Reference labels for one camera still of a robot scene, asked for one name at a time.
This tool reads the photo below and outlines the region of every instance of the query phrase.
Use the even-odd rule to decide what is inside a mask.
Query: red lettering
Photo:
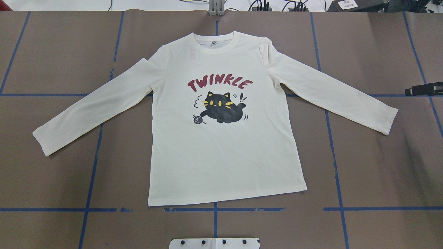
[[[243,81],[242,83],[240,83],[240,84],[238,85],[238,88],[243,89],[243,86],[246,86],[246,85],[248,85],[248,84],[252,84],[252,83],[254,83],[254,82],[252,82],[252,81],[250,81],[250,80],[245,80],[245,81]]]
[[[194,92],[196,92],[197,89],[194,86],[194,82],[195,82],[195,80],[191,80],[191,82],[188,83],[188,86],[190,86],[194,90]]]
[[[214,84],[221,84],[224,77],[225,77],[225,74],[222,74],[222,75],[217,74],[215,76],[215,83]]]
[[[235,79],[234,77],[232,77],[232,74],[228,74],[226,75],[225,81],[223,82],[223,85],[228,83],[228,85],[231,85],[231,80]]]
[[[238,77],[238,78],[236,78],[231,84],[232,84],[233,86],[237,86],[237,82],[239,82],[241,79],[243,79],[243,77]]]
[[[200,88],[203,88],[208,83],[208,76],[205,75],[202,80],[195,79],[195,82]]]

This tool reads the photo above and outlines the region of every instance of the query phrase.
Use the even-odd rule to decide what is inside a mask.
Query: black cat
[[[203,101],[206,106],[206,111],[203,111],[200,116],[208,116],[216,119],[219,123],[237,122],[243,116],[243,108],[246,106],[243,103],[235,105],[229,98],[230,94],[214,94],[208,92],[208,96]]]

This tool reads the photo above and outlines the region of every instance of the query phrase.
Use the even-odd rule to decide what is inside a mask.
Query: shirt
[[[268,38],[191,33],[161,46],[33,135],[48,156],[153,90],[149,206],[304,191],[282,83],[385,135],[398,111],[278,52]]]

